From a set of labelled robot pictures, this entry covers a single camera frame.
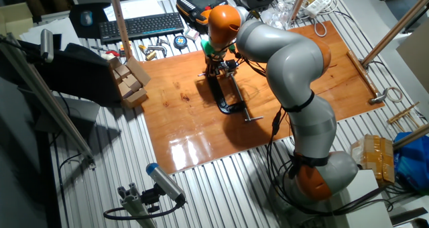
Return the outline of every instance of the computer keyboard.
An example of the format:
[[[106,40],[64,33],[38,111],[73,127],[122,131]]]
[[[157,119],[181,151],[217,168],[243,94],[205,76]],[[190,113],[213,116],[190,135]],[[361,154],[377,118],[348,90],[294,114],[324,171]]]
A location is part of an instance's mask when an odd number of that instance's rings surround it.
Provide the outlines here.
[[[175,34],[184,30],[179,13],[163,13],[126,19],[125,26],[130,40]],[[99,27],[102,44],[121,41],[116,21],[99,23]]]

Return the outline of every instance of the yellow package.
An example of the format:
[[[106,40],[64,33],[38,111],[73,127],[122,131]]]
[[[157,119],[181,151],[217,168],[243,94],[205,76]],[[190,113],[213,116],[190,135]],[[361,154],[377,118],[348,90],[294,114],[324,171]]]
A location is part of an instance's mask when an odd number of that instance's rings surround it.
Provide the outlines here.
[[[357,140],[351,146],[351,155],[363,169],[371,169],[376,180],[383,179],[383,155],[378,135],[367,134]]]
[[[393,143],[391,140],[381,138],[381,153],[383,155],[383,182],[395,183],[395,166],[393,164]]]

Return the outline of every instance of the wooden work surface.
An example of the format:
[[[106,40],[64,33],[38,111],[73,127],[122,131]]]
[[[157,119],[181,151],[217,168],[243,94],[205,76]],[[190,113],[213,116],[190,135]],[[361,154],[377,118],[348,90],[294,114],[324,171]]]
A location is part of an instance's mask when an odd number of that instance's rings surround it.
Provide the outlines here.
[[[327,43],[332,61],[327,72],[311,84],[334,109],[336,120],[384,106],[370,105],[373,98],[359,73],[348,59],[349,49],[330,21],[324,22],[327,35],[319,38],[313,25],[290,30]],[[233,59],[228,54],[226,60]],[[252,117],[263,119],[246,123],[244,114],[222,114],[213,99],[204,76],[202,51],[144,62],[152,77],[146,86],[148,99],[143,112],[158,164],[168,173],[190,168],[266,144],[272,120],[280,108],[266,79],[246,64],[240,65],[236,80]],[[220,79],[228,103],[235,92],[228,78]],[[287,137],[290,130],[283,122],[276,139]]]

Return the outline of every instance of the power strip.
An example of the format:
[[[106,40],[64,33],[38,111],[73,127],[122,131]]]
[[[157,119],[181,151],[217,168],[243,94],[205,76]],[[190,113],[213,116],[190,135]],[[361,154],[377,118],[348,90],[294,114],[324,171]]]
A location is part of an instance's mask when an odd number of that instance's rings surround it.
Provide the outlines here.
[[[314,0],[307,8],[304,13],[311,18],[316,17],[325,7],[330,4],[331,0]]]

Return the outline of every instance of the blue bag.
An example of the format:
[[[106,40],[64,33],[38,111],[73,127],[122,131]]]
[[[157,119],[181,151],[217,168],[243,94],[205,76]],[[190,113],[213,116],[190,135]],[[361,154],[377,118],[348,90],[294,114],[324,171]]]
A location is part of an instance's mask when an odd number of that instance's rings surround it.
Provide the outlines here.
[[[399,133],[395,141],[410,132]],[[423,136],[394,154],[396,178],[422,194],[429,194],[429,137]]]

